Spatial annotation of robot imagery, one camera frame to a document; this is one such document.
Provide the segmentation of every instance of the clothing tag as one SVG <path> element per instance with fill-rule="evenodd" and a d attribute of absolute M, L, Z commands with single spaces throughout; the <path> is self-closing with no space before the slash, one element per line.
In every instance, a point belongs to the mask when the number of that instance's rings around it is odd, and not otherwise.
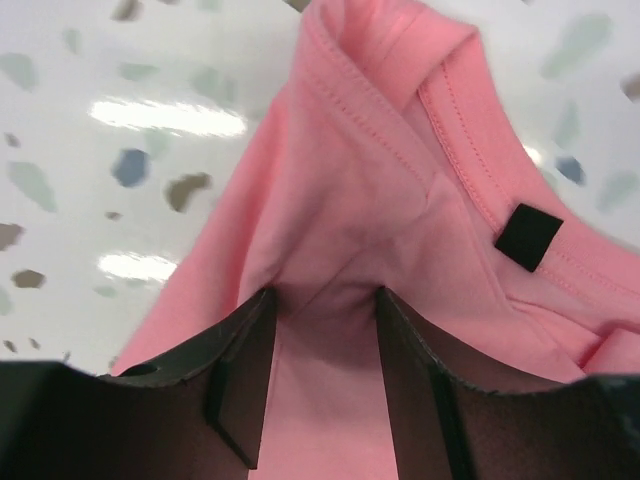
<path fill-rule="evenodd" d="M 509 218 L 495 247 L 511 260 L 534 272 L 563 220 L 521 203 Z"/>

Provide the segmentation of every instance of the white speckled surface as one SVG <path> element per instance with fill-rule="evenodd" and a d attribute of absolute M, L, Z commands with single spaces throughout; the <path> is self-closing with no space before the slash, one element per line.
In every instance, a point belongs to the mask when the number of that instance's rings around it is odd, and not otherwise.
<path fill-rule="evenodd" d="M 640 247 L 640 4 L 428 3 L 480 26 L 559 196 Z M 282 0 L 0 3 L 0 359 L 108 369 L 285 82 L 298 21 Z"/>

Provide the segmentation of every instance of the pink t-shirt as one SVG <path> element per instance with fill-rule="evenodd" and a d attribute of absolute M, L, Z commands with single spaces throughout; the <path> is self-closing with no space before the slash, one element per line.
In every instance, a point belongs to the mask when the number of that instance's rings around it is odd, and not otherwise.
<path fill-rule="evenodd" d="M 494 247 L 520 203 L 564 220 L 534 273 Z M 397 478 L 381 285 L 541 377 L 640 371 L 640 257 L 547 186 L 478 32 L 411 0 L 311 3 L 287 85 L 114 372 L 264 285 L 277 288 L 279 325 L 252 480 Z"/>

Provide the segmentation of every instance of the blue speckle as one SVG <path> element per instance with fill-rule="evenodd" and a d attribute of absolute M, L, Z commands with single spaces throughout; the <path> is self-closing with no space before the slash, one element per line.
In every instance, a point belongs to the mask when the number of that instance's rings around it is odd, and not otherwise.
<path fill-rule="evenodd" d="M 566 178 L 576 183 L 584 185 L 585 174 L 580 162 L 573 157 L 556 158 L 556 168 Z"/>
<path fill-rule="evenodd" d="M 122 150 L 120 158 L 111 169 L 111 174 L 123 187 L 136 187 L 147 176 L 149 155 L 135 148 Z"/>

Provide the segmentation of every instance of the fluorescent light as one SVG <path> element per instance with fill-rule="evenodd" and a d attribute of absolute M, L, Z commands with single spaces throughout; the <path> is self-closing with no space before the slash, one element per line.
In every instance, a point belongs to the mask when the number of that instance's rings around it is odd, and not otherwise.
<path fill-rule="evenodd" d="M 98 259 L 98 268 L 107 275 L 126 279 L 166 281 L 176 264 L 157 255 L 140 255 L 135 252 L 115 252 Z"/>
<path fill-rule="evenodd" d="M 247 131 L 245 119 L 234 112 L 189 103 L 130 102 L 114 99 L 95 102 L 89 114 L 107 125 L 134 130 L 165 128 L 218 137 L 237 137 Z"/>

